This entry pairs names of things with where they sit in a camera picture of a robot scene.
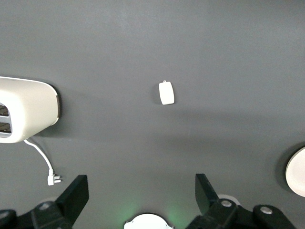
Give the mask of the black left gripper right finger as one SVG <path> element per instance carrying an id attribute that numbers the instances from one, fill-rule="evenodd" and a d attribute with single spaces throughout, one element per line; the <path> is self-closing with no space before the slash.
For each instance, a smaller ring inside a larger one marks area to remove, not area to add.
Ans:
<path id="1" fill-rule="evenodd" d="M 195 175 L 195 198 L 201 215 L 188 229 L 294 229 L 295 226 L 278 208 L 256 205 L 252 211 L 232 200 L 219 198 L 205 174 Z"/>

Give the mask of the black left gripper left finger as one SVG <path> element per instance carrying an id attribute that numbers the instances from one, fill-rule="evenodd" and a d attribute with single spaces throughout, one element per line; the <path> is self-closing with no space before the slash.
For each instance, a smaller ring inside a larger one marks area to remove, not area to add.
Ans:
<path id="1" fill-rule="evenodd" d="M 88 177 L 78 175 L 55 201 L 45 201 L 17 216 L 13 209 L 0 211 L 2 229 L 71 229 L 89 200 Z"/>

